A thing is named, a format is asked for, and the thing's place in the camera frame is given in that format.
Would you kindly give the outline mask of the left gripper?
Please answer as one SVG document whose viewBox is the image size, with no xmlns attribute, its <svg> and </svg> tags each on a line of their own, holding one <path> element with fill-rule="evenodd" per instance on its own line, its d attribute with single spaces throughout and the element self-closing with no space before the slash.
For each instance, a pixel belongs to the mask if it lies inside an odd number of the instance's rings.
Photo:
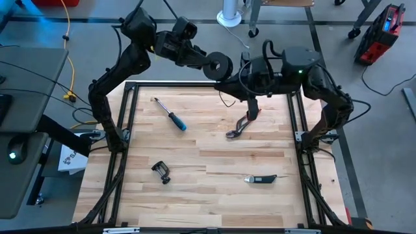
<svg viewBox="0 0 416 234">
<path fill-rule="evenodd" d="M 208 65 L 208 60 L 205 59 L 206 51 L 194 47 L 190 40 L 180 40 L 170 31 L 161 31 L 156 34 L 154 53 L 175 62 L 178 66 L 201 70 L 205 65 Z"/>
</svg>

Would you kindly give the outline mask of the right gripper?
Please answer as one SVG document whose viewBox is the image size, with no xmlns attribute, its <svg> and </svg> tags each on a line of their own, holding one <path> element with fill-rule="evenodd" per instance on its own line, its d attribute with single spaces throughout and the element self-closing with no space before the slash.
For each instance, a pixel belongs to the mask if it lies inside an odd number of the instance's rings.
<svg viewBox="0 0 416 234">
<path fill-rule="evenodd" d="M 275 75 L 270 60 L 281 59 L 281 54 L 275 52 L 272 54 L 273 57 L 265 55 L 250 58 L 249 52 L 242 52 L 239 76 L 232 76 L 214 84 L 215 89 L 224 89 L 224 93 L 247 102 L 246 117 L 249 121 L 255 120 L 259 114 L 256 97 L 273 95 Z"/>
</svg>

